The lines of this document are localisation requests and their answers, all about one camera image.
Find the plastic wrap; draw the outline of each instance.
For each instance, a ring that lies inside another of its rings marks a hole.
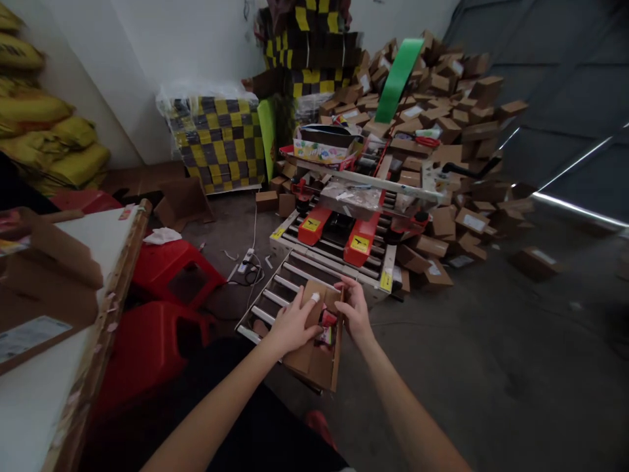
[[[258,98],[240,83],[181,80],[163,85],[157,109],[181,159],[206,193],[262,183],[266,173]]]

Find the yellow and black checkered package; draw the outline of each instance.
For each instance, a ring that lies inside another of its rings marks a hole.
[[[261,184],[266,164],[257,98],[169,98],[157,105],[172,135],[172,152],[207,194]]]

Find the green tape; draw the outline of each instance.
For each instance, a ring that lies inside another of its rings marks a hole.
[[[376,123],[390,123],[395,116],[406,81],[413,71],[423,45],[423,39],[405,39],[402,42],[380,96],[380,104],[375,112]]]

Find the black pants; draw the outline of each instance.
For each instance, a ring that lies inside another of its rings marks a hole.
[[[249,354],[253,344],[224,338],[190,361],[181,379],[182,421]],[[340,471],[345,460],[261,384],[218,449],[209,471]]]

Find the red machine part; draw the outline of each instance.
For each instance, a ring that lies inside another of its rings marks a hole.
[[[297,238],[308,246],[314,246],[323,235],[323,227],[326,225],[332,210],[321,205],[316,205],[308,216],[299,225]]]
[[[380,206],[385,201],[386,191],[380,195]],[[343,260],[352,266],[362,267],[372,253],[373,238],[382,213],[374,213],[369,221],[356,220],[349,239],[343,249]]]

